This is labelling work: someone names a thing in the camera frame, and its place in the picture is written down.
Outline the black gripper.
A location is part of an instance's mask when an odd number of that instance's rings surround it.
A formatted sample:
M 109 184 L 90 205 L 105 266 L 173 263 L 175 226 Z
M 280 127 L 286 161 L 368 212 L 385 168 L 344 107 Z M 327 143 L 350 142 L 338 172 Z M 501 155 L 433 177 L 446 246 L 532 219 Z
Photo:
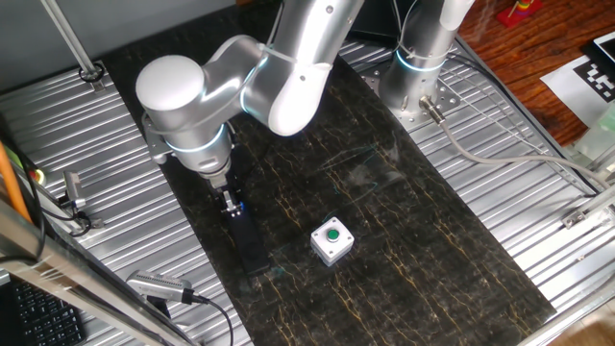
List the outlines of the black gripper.
M 219 204 L 222 211 L 230 217 L 238 217 L 244 212 L 243 204 L 239 197 L 239 189 L 233 173 L 219 174 L 207 178 L 209 191 Z

